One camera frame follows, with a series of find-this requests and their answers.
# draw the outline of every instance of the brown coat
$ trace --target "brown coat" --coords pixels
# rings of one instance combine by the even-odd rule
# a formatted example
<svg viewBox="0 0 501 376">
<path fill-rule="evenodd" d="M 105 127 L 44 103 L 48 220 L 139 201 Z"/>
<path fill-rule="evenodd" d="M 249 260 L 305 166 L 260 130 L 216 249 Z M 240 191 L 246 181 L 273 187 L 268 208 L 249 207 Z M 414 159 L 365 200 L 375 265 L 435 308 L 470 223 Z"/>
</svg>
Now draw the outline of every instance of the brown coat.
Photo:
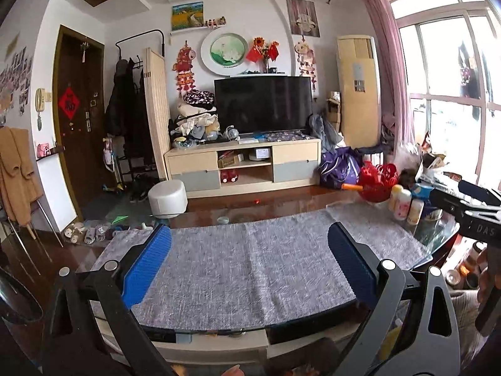
<svg viewBox="0 0 501 376">
<path fill-rule="evenodd" d="M 29 158 L 28 130 L 0 128 L 0 195 L 7 215 L 27 225 L 31 202 L 43 194 Z"/>
</svg>

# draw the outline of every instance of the drawer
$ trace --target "drawer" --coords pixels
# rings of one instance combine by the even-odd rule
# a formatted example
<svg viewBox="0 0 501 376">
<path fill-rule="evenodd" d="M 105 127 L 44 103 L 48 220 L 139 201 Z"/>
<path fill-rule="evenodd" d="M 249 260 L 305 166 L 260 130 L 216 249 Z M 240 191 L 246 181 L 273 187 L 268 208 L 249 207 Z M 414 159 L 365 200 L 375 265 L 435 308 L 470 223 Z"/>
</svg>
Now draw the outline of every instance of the drawer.
<svg viewBox="0 0 501 376">
<path fill-rule="evenodd" d="M 298 143 L 273 146 L 273 163 L 314 161 L 318 159 L 318 143 Z"/>
<path fill-rule="evenodd" d="M 313 178 L 317 167 L 318 163 L 316 160 L 273 164 L 273 182 L 298 181 L 300 179 Z"/>
<path fill-rule="evenodd" d="M 217 169 L 217 152 L 176 155 L 167 157 L 172 175 L 194 171 L 215 171 Z"/>
<path fill-rule="evenodd" d="M 187 192 L 221 188 L 219 171 L 185 172 L 173 175 L 172 179 L 183 181 Z"/>
</svg>

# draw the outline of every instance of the tv stand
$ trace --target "tv stand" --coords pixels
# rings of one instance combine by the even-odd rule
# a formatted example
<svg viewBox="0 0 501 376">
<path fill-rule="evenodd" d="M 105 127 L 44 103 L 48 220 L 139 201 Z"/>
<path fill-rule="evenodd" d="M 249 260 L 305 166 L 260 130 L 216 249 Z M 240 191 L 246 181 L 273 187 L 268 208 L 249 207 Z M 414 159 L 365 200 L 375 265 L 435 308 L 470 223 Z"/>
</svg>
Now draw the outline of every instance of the tv stand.
<svg viewBox="0 0 501 376">
<path fill-rule="evenodd" d="M 249 160 L 246 153 L 260 147 L 269 147 L 271 157 L 260 161 Z M 245 160 L 219 168 L 218 156 L 228 150 L 244 153 Z M 186 149 L 174 148 L 165 153 L 164 158 L 168 179 L 183 181 L 188 198 L 203 198 L 317 185 L 320 154 L 320 140 L 311 138 L 275 143 L 259 140 L 259 143 L 252 144 L 230 141 Z M 221 183 L 220 174 L 225 169 L 237 169 L 239 179 Z"/>
</svg>

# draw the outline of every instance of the tv screen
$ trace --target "tv screen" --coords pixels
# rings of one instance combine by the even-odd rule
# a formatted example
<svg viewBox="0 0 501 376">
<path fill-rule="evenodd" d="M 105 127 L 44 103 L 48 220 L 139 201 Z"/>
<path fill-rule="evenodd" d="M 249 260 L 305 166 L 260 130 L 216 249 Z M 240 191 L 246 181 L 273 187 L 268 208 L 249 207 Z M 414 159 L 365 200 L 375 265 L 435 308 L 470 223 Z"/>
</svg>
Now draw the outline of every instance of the tv screen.
<svg viewBox="0 0 501 376">
<path fill-rule="evenodd" d="M 304 129 L 312 113 L 310 78 L 242 76 L 214 81 L 221 131 L 239 133 Z"/>
</svg>

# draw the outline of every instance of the circular frame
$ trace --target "circular frame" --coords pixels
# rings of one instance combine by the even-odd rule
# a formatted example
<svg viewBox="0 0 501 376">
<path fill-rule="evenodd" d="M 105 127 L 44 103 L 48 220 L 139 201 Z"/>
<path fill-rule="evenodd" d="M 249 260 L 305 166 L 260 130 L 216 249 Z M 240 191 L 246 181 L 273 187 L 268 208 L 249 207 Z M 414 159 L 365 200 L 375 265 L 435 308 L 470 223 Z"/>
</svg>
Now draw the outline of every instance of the circular frame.
<svg viewBox="0 0 501 376">
<path fill-rule="evenodd" d="M 216 42 L 219 38 L 225 35 L 237 36 L 244 44 L 245 55 L 247 55 L 247 52 L 249 52 L 249 39 L 246 37 L 246 35 L 242 35 L 237 29 L 224 26 L 215 29 L 205 37 L 204 41 L 202 42 L 202 47 L 200 49 L 200 58 L 202 59 L 204 65 L 210 71 L 214 72 L 216 75 L 222 75 L 222 76 L 239 75 L 242 72 L 245 72 L 247 69 L 249 69 L 249 61 L 247 61 L 245 56 L 242 60 L 240 60 L 240 63 L 238 65 L 223 66 L 216 63 L 214 59 L 212 59 L 212 56 L 210 54 L 210 50 L 214 42 Z"/>
</svg>

